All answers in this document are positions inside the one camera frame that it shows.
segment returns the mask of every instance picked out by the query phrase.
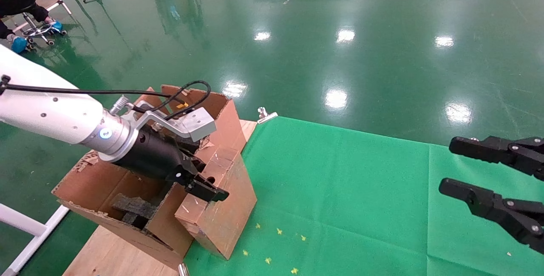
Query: metal clip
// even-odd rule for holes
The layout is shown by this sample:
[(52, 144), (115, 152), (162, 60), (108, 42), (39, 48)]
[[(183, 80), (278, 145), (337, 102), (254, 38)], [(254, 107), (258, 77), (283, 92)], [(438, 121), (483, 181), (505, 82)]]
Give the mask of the metal clip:
[(257, 124), (265, 123), (266, 121), (270, 119), (274, 119), (278, 116), (278, 113), (276, 112), (269, 114), (268, 112), (266, 112), (266, 109), (264, 107), (257, 108), (257, 111), (259, 112), (259, 118), (260, 118), (258, 119)]

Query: blue shoe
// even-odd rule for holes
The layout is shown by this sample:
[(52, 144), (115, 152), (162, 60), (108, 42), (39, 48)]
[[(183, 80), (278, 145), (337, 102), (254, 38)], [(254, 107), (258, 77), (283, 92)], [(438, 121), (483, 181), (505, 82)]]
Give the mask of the blue shoe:
[(52, 24), (53, 28), (57, 31), (62, 31), (62, 23), (58, 22), (58, 21), (55, 21), (54, 24)]
[(27, 47), (27, 41), (24, 38), (17, 36), (11, 43), (11, 50), (19, 54)]

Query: person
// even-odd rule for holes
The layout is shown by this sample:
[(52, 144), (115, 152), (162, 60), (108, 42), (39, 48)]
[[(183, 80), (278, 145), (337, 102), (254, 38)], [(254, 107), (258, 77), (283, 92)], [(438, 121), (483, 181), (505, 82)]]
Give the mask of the person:
[[(45, 22), (57, 30), (62, 30), (62, 24), (49, 16), (49, 12), (36, 4), (36, 0), (0, 0), (0, 17), (29, 13), (38, 22)], [(27, 42), (24, 38), (16, 36), (4, 22), (0, 20), (0, 38), (7, 39), (11, 43), (11, 49), (16, 53), (25, 50)]]

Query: black pants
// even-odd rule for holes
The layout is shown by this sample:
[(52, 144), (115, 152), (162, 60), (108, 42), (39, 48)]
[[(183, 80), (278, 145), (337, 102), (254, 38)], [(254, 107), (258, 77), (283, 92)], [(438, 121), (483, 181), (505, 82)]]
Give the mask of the black pants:
[[(6, 15), (17, 15), (23, 12), (33, 15), (33, 17), (39, 23), (44, 21), (49, 16), (49, 12), (45, 8), (37, 5), (36, 3), (31, 5), (30, 7), (27, 7), (23, 11), (14, 12), (12, 14), (6, 13)], [(0, 20), (0, 38), (6, 39), (9, 34), (13, 34), (13, 31), (8, 29), (8, 27)]]

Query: metal bracket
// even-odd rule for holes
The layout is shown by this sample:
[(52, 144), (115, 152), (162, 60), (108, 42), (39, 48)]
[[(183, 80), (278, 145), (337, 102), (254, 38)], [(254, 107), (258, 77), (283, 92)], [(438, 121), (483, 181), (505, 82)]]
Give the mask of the metal bracket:
[[(150, 108), (153, 107), (153, 105), (145, 101), (140, 101), (137, 104), (137, 106), (140, 108), (143, 105), (149, 106)], [(165, 127), (179, 137), (190, 138), (194, 142), (217, 130), (212, 116), (203, 107), (197, 108), (179, 119), (170, 119), (169, 121), (164, 119), (167, 115), (159, 110), (146, 111), (137, 120), (134, 117), (135, 114), (136, 111), (131, 110), (122, 116), (123, 118), (134, 122), (133, 126), (135, 130), (139, 130), (149, 120), (151, 120), (160, 124), (162, 127)]]

